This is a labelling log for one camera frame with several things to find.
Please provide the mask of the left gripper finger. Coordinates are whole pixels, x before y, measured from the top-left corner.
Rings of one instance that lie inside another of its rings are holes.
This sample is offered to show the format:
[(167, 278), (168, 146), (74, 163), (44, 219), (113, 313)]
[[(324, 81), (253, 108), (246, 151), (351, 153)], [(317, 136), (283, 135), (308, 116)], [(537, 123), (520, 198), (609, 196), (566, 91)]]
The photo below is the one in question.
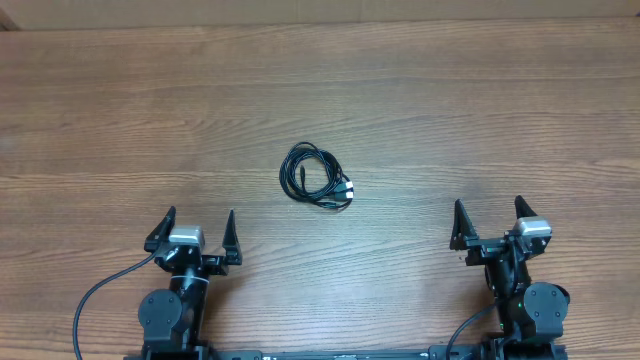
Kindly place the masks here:
[(243, 256), (236, 232), (235, 212), (233, 209), (230, 210), (227, 219), (222, 246), (225, 250), (225, 262), (228, 265), (240, 266), (243, 262)]
[(156, 252), (163, 243), (167, 242), (169, 235), (175, 226), (176, 208), (171, 206), (160, 221), (160, 223), (151, 231), (144, 242), (144, 250), (146, 252)]

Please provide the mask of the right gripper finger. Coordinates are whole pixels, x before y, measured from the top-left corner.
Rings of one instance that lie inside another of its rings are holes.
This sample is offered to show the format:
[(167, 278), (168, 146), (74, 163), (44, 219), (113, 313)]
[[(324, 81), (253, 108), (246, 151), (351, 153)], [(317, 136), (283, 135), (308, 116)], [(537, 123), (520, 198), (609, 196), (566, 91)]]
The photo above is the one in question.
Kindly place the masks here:
[(517, 195), (514, 199), (514, 206), (516, 210), (516, 217), (518, 219), (524, 217), (536, 217), (537, 213), (529, 206), (526, 200), (521, 196)]
[(450, 238), (450, 250), (467, 250), (470, 242), (477, 241), (478, 234), (461, 199), (454, 203), (454, 222)]

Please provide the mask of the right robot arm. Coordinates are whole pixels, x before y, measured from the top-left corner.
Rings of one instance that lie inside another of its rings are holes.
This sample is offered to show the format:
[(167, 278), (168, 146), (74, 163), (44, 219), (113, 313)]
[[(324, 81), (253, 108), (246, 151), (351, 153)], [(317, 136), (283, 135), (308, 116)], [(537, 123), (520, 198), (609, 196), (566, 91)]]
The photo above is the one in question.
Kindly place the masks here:
[[(451, 335), (446, 359), (566, 359), (564, 346), (555, 340), (564, 333), (569, 292), (556, 284), (533, 282), (527, 262), (542, 255), (552, 238), (550, 222), (518, 195), (516, 222), (500, 238), (483, 239), (458, 199), (449, 248), (465, 251), (468, 266), (482, 266), (494, 302), (465, 320)], [(485, 336), (477, 345), (455, 342), (472, 323), (495, 311), (501, 331)]]

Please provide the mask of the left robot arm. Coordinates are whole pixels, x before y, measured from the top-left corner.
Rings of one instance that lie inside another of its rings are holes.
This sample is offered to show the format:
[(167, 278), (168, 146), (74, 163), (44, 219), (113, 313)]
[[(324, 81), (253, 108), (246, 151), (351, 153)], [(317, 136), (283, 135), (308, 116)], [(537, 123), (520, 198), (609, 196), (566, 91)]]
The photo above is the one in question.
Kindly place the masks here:
[(212, 276), (226, 276), (240, 266), (235, 213), (230, 212), (222, 240), (222, 255), (207, 255), (199, 225), (175, 223), (176, 209), (147, 236), (144, 250), (153, 262), (171, 275), (169, 287), (147, 294), (138, 308), (143, 328), (141, 359), (217, 359), (213, 346), (200, 338)]

